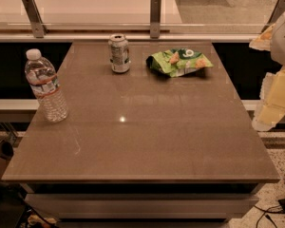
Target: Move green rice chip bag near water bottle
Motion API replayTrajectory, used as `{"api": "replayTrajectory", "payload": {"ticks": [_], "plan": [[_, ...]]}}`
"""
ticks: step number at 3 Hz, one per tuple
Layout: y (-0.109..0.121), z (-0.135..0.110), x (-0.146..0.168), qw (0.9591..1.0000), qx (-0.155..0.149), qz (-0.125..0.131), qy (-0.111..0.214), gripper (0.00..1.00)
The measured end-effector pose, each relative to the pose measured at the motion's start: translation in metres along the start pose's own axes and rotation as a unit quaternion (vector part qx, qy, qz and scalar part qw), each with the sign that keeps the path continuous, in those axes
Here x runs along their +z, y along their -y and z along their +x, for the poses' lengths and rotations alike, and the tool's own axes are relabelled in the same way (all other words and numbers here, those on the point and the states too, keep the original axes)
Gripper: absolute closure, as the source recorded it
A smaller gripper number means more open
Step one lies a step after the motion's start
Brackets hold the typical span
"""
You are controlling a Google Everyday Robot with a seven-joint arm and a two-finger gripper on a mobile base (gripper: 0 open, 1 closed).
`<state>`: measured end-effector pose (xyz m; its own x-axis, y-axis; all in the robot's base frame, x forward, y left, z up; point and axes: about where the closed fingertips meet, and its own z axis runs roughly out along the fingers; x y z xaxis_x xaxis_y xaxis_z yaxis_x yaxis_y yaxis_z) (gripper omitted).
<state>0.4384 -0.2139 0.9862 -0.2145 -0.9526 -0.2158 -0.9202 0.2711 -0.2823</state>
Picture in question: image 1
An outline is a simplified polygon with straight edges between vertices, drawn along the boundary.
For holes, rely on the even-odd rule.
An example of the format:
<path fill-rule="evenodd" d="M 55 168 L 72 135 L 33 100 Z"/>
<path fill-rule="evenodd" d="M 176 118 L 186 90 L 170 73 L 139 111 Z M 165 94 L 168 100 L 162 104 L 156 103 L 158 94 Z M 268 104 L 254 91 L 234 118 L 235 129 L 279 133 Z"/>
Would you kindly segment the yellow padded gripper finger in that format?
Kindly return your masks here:
<path fill-rule="evenodd" d="M 267 73 L 262 81 L 252 127 L 269 131 L 285 116 L 285 66 L 276 74 Z"/>

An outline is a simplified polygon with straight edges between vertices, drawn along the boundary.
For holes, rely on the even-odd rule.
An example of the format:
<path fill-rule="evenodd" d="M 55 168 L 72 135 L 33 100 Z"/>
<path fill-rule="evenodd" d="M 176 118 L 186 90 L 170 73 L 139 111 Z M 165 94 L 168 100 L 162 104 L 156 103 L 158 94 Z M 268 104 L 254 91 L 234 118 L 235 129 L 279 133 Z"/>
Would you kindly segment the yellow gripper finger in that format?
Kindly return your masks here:
<path fill-rule="evenodd" d="M 249 47 L 256 50 L 270 51 L 274 27 L 275 25 L 270 25 L 266 28 L 257 38 L 250 42 Z"/>

